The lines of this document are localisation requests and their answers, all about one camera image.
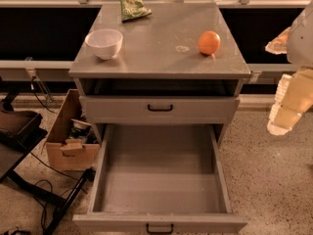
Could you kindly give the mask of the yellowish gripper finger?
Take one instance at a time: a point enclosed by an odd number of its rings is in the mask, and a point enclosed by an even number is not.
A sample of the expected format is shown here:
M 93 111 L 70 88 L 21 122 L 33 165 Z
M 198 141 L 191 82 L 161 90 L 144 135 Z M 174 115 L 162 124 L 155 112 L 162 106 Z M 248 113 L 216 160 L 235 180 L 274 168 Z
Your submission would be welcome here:
M 313 105 L 313 70 L 284 74 L 278 83 L 267 129 L 272 135 L 285 135 Z
M 265 46 L 265 51 L 275 55 L 286 54 L 290 30 L 289 27 L 286 28 L 277 37 L 271 40 Z

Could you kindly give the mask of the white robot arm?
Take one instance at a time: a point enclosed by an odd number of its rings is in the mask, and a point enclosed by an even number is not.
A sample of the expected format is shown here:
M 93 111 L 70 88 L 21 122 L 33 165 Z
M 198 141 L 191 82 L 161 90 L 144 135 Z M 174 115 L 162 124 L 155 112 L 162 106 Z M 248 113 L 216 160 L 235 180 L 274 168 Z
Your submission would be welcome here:
M 265 50 L 275 55 L 286 54 L 288 61 L 297 67 L 293 75 L 282 75 L 267 124 L 272 135 L 285 135 L 313 106 L 313 1 Z

